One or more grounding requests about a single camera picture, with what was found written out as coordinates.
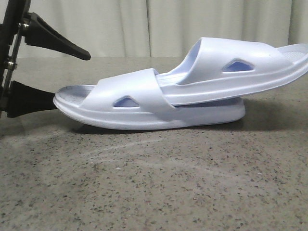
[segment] white curtain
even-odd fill
[[[30,12],[92,57],[183,56],[199,37],[308,43],[308,0],[32,0]],[[62,56],[25,44],[19,52]]]

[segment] black clamp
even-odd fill
[[[16,58],[22,36],[30,46],[59,51],[82,60],[91,58],[88,51],[64,38],[36,13],[29,13],[30,3],[31,0],[9,0],[3,24],[0,24],[0,113],[7,112],[7,117],[56,109],[52,102],[54,93],[11,82],[12,73],[17,68]]]

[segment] terrazzo floor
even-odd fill
[[[19,59],[41,90],[179,58]],[[85,126],[58,110],[0,120],[1,231],[308,230],[308,75],[246,96],[236,122],[161,131]]]

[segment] white rubber slipper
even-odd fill
[[[201,38],[183,62],[156,76],[172,105],[217,101],[270,90],[308,71],[308,44],[274,48],[265,43]]]
[[[59,90],[55,105],[85,124],[166,129],[232,122],[245,114],[238,96],[290,83],[308,71],[308,45],[201,38],[172,71],[154,69]]]
[[[105,78],[93,85],[75,85],[59,90],[54,104],[79,122],[110,129],[146,130],[219,124],[245,115],[241,98],[173,106],[146,69]]]

